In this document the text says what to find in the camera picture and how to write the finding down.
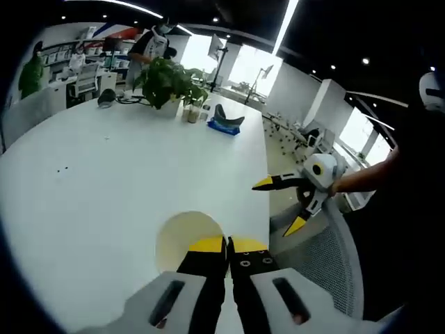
ceiling light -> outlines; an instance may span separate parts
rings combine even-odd
[[[65,1],[82,1],[82,0],[65,0]],[[150,15],[152,15],[152,16],[155,16],[155,17],[159,18],[159,19],[162,19],[162,18],[163,18],[163,16],[160,15],[160,14],[158,14],[158,13],[152,12],[152,11],[146,9],[146,8],[143,8],[143,7],[140,7],[140,6],[137,6],[137,5],[133,5],[132,3],[128,3],[128,2],[125,2],[125,1],[120,1],[120,0],[98,0],[98,1],[109,2],[109,3],[115,3],[115,4],[117,4],[117,5],[126,6],[126,7],[129,7],[129,8],[133,8],[133,9],[136,9],[136,10],[140,10],[141,12],[150,14]],[[177,28],[178,28],[178,29],[181,29],[182,31],[185,31],[186,33],[188,33],[188,34],[190,34],[190,35],[194,35],[194,33],[192,33],[191,31],[189,31],[188,29],[185,29],[185,28],[184,28],[182,25],[180,25],[180,24],[177,25]]]
[[[284,35],[286,34],[287,27],[289,26],[289,23],[291,23],[291,19],[293,13],[295,12],[295,8],[297,7],[298,1],[299,0],[289,0],[289,3],[287,4],[286,13],[284,14],[280,32],[278,33],[277,40],[275,41],[275,46],[273,47],[272,56],[277,55],[278,49],[280,48]]]

black ceiling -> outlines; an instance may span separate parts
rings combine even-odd
[[[128,0],[183,24],[203,24],[242,31],[274,42],[287,0]],[[321,79],[333,78],[346,90],[362,91],[410,103],[418,97],[422,74],[445,61],[441,12],[429,1],[300,0],[283,41],[297,56],[279,51],[286,63],[304,72],[316,70]],[[137,10],[98,1],[68,1],[54,11],[51,24],[107,22],[146,27],[156,19]],[[220,21],[213,23],[213,17]],[[213,33],[191,29],[194,33]],[[272,47],[231,33],[230,42],[266,51]],[[362,59],[370,64],[365,66]],[[380,103],[375,112],[395,124],[400,108]]]

white helmet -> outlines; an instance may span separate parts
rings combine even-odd
[[[419,90],[426,110],[445,112],[445,92],[440,88],[434,72],[427,73],[421,77]]]

green shirt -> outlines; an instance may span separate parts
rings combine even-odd
[[[19,79],[21,99],[40,90],[40,78],[43,76],[43,63],[40,57],[32,58],[22,70]]]

computer monitor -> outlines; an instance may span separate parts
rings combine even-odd
[[[221,52],[220,50],[224,48],[223,42],[218,38],[217,35],[211,36],[211,43],[209,48],[209,57],[215,59],[216,61],[220,61]]]

